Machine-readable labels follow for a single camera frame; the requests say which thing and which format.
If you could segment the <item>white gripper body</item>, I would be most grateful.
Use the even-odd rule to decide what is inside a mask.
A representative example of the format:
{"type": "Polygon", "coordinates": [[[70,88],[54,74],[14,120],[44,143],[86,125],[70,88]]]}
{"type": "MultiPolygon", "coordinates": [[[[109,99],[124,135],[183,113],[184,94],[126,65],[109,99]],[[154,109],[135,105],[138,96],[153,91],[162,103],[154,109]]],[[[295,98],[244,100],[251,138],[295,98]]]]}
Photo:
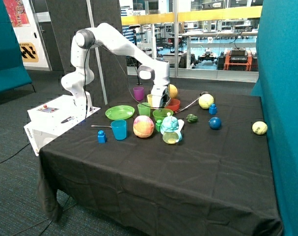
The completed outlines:
{"type": "Polygon", "coordinates": [[[170,103],[168,86],[153,85],[151,94],[153,108],[164,108],[170,103]]]}

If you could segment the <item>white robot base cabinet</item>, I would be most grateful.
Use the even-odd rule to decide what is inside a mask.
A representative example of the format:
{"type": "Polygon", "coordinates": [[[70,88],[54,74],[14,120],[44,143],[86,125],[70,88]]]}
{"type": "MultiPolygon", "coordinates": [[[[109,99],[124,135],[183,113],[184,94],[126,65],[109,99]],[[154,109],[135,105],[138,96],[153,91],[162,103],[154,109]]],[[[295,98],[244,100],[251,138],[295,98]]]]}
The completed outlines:
{"type": "Polygon", "coordinates": [[[62,95],[27,111],[30,123],[24,126],[36,156],[40,148],[67,132],[85,118],[99,111],[99,107],[79,108],[71,95],[62,95]]]}

